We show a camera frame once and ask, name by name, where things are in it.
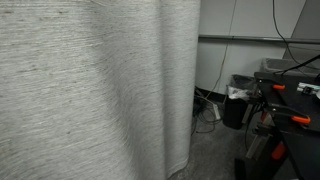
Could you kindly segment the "white item on table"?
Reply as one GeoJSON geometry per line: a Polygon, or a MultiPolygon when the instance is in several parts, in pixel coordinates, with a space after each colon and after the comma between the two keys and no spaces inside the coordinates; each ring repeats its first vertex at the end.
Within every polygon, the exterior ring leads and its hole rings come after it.
{"type": "Polygon", "coordinates": [[[320,91],[320,86],[299,82],[297,86],[297,91],[305,95],[314,95],[320,91]]]}

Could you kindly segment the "black work table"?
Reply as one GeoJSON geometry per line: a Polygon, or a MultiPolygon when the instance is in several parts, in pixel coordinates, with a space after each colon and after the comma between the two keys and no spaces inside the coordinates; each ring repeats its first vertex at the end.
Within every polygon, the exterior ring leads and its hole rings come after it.
{"type": "Polygon", "coordinates": [[[299,82],[318,85],[313,77],[275,75],[256,72],[258,79],[272,79],[286,86],[274,90],[258,85],[265,120],[258,133],[268,137],[261,155],[251,168],[243,160],[235,161],[236,180],[271,180],[285,160],[290,160],[300,180],[320,180],[320,104],[316,95],[297,91],[299,82]],[[292,121],[288,116],[270,114],[269,104],[289,106],[311,118],[309,125],[292,121]]]}

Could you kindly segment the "upper orange-handled clamp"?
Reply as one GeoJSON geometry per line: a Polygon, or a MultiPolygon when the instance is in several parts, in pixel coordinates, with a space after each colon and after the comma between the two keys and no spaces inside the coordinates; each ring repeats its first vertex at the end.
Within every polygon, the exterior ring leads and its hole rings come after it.
{"type": "Polygon", "coordinates": [[[257,82],[263,87],[268,87],[274,90],[284,90],[286,88],[284,84],[272,79],[258,79],[257,82]]]}

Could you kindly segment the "metal wall rail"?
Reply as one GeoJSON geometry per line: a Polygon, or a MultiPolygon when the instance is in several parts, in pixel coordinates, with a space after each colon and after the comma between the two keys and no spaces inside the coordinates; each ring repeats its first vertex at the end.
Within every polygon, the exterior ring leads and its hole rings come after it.
{"type": "Polygon", "coordinates": [[[199,35],[199,39],[212,40],[235,40],[235,41],[255,41],[255,42],[275,42],[275,43],[294,43],[294,44],[312,44],[320,45],[319,39],[293,39],[287,38],[283,40],[278,37],[252,37],[252,36],[228,36],[228,35],[199,35]]]}

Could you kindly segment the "white power strip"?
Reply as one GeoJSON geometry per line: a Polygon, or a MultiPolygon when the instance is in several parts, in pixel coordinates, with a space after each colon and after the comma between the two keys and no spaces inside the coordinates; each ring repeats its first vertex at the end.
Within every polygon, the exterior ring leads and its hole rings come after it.
{"type": "Polygon", "coordinates": [[[219,112],[218,106],[216,104],[212,104],[212,107],[213,107],[213,110],[214,110],[214,114],[215,114],[216,120],[220,120],[221,116],[220,116],[220,112],[219,112]]]}

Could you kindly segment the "grey plastic bin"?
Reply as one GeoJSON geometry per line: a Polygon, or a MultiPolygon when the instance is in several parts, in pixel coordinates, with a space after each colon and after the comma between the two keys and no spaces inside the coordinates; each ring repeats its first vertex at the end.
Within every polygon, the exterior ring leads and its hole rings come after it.
{"type": "MultiPolygon", "coordinates": [[[[293,66],[296,66],[297,63],[293,60],[289,59],[263,59],[260,65],[261,72],[274,73],[277,71],[282,71],[293,66]]],[[[312,64],[310,64],[309,68],[301,67],[299,69],[291,70],[287,72],[287,75],[292,76],[310,76],[315,77],[319,74],[319,71],[316,69],[312,69],[312,64]]]]}

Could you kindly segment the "black trash bin with liner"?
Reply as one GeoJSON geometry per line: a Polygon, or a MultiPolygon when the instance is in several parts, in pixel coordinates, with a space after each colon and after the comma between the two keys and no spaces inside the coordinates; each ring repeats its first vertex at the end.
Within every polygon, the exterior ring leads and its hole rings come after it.
{"type": "Polygon", "coordinates": [[[226,88],[223,124],[232,129],[242,127],[250,96],[253,94],[255,79],[234,74],[226,88]]]}

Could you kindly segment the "orange-handled clamp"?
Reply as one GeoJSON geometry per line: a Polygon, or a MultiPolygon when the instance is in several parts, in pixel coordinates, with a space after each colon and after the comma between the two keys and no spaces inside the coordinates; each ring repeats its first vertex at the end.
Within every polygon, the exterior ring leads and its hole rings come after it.
{"type": "Polygon", "coordinates": [[[268,87],[274,90],[284,90],[286,88],[284,84],[272,79],[258,79],[257,82],[263,87],[268,87]]]}
{"type": "Polygon", "coordinates": [[[289,106],[283,106],[278,104],[269,104],[265,109],[270,114],[288,116],[292,121],[300,124],[309,125],[311,123],[311,118],[289,106]]]}

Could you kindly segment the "lower orange-handled clamp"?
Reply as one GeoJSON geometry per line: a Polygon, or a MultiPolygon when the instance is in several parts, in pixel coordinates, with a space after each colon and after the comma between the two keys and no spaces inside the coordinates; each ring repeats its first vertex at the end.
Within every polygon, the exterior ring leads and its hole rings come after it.
{"type": "Polygon", "coordinates": [[[288,116],[292,121],[300,124],[309,125],[311,123],[311,118],[289,106],[283,106],[278,104],[269,104],[265,109],[270,114],[288,116]]]}

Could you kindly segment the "grey woven curtain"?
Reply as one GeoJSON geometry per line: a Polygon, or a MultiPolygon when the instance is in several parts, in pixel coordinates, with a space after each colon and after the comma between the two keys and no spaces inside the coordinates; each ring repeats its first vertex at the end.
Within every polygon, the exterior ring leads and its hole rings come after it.
{"type": "Polygon", "coordinates": [[[167,180],[200,0],[0,0],[0,180],[167,180]]]}

